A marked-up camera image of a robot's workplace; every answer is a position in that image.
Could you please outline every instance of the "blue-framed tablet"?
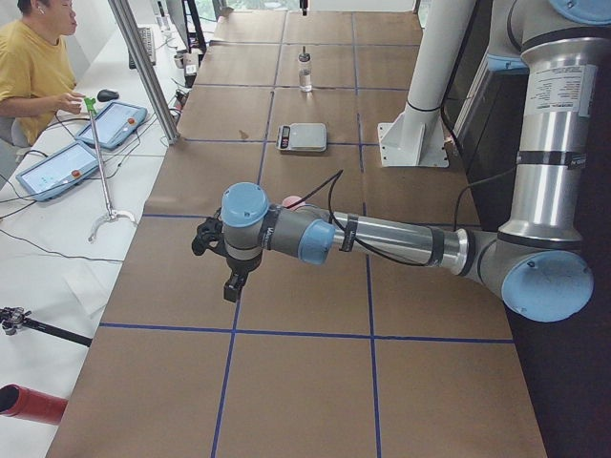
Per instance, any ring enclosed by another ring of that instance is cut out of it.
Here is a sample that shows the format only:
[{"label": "blue-framed tablet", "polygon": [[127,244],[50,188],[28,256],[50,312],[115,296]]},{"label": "blue-framed tablet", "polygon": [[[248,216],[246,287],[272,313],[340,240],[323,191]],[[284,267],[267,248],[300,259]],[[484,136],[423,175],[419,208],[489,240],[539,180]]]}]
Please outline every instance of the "blue-framed tablet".
[{"label": "blue-framed tablet", "polygon": [[17,174],[17,180],[35,200],[49,200],[68,191],[97,170],[97,156],[76,141]]},{"label": "blue-framed tablet", "polygon": [[[95,117],[95,127],[100,146],[107,150],[113,150],[119,146],[144,121],[146,114],[146,108],[119,102],[118,100],[106,104]],[[74,139],[95,146],[91,123],[81,129]]]}]

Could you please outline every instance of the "red cylinder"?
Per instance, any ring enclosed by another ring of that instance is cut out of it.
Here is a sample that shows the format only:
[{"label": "red cylinder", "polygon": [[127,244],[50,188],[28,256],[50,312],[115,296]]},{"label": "red cylinder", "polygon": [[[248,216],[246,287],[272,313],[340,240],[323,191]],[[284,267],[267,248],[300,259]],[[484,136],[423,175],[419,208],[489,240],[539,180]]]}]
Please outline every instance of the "red cylinder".
[{"label": "red cylinder", "polygon": [[68,400],[19,385],[0,389],[0,414],[7,417],[59,425]]}]

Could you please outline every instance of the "blue joint cap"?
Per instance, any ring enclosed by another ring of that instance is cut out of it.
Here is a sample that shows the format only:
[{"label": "blue joint cap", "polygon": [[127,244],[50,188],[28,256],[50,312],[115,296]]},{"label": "blue joint cap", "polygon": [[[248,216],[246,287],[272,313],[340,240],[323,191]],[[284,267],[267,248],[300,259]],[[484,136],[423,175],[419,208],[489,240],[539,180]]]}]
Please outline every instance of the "blue joint cap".
[{"label": "blue joint cap", "polygon": [[311,222],[304,231],[297,248],[297,257],[310,264],[324,264],[333,245],[335,227],[322,219]]},{"label": "blue joint cap", "polygon": [[588,26],[611,25],[608,0],[549,0],[554,10],[568,20]]},{"label": "blue joint cap", "polygon": [[594,291],[585,261],[569,251],[544,251],[514,266],[501,296],[516,313],[536,322],[559,322],[579,312]]},{"label": "blue joint cap", "polygon": [[222,195],[221,218],[231,227],[248,227],[259,222],[269,209],[265,191],[254,183],[236,183]]},{"label": "blue joint cap", "polygon": [[528,73],[528,66],[519,57],[488,53],[488,70],[491,72]]}]

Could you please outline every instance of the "black mouse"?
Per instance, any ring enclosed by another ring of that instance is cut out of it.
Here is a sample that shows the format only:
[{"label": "black mouse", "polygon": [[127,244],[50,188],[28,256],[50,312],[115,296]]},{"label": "black mouse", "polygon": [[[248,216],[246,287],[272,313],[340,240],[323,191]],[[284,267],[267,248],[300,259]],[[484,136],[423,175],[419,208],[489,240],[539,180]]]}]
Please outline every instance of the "black mouse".
[{"label": "black mouse", "polygon": [[115,100],[118,98],[118,92],[110,89],[102,89],[97,93],[98,102],[108,102],[109,100]]}]

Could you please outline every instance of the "clear bottle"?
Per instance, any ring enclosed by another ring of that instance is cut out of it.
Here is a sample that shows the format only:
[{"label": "clear bottle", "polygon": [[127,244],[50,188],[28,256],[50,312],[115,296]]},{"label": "clear bottle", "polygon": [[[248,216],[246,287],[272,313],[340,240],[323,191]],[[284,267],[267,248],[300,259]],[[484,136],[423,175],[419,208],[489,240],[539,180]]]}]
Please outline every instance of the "clear bottle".
[{"label": "clear bottle", "polygon": [[304,93],[312,91],[312,61],[306,47],[299,54],[299,89]]}]

